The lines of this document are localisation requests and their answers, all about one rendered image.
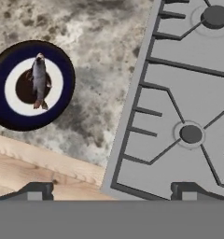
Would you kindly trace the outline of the dark blue and white plate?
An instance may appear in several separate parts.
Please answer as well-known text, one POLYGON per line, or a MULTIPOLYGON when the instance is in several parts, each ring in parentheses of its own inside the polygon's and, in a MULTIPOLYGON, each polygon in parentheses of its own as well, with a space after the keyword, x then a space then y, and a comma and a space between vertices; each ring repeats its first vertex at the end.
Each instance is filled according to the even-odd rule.
POLYGON ((68 107, 75 88, 76 75, 68 55, 58 46, 27 40, 0 53, 0 125, 18 132, 28 132, 49 125, 68 107), (45 56, 46 77, 51 88, 45 89, 49 109, 34 109, 33 82, 26 78, 35 56, 45 56))

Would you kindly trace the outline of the grey hob with black grates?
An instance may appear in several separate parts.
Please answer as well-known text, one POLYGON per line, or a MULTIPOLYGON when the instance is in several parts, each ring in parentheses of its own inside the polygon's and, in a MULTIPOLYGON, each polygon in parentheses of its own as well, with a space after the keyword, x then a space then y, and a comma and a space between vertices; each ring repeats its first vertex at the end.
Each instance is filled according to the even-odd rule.
POLYGON ((224 0, 154 0, 101 190, 172 201, 173 182, 224 196, 224 0))

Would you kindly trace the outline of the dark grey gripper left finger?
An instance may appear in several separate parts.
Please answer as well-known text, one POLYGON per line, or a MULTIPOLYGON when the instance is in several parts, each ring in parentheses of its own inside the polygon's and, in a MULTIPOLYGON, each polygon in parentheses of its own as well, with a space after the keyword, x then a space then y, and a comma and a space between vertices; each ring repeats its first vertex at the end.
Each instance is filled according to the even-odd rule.
POLYGON ((30 182, 18 191, 0 196, 0 201, 53 201, 53 190, 52 182, 30 182))

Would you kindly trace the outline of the grey fish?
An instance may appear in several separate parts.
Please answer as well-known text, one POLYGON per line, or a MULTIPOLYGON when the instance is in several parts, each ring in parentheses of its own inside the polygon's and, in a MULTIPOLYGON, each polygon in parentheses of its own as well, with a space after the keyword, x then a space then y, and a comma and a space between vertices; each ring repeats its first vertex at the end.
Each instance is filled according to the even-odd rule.
POLYGON ((51 84, 46 77, 45 56, 39 52, 34 59, 32 67, 27 71, 26 78, 33 82, 33 94, 36 95, 34 109, 42 107, 48 110, 48 104, 45 101, 45 89, 51 88, 51 84))

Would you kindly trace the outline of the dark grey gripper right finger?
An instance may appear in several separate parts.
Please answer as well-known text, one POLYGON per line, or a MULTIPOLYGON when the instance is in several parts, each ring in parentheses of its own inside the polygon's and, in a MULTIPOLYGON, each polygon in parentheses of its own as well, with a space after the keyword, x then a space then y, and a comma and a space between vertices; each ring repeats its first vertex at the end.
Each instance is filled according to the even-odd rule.
POLYGON ((172 201, 224 201, 224 196, 205 190, 195 182, 173 182, 172 201))

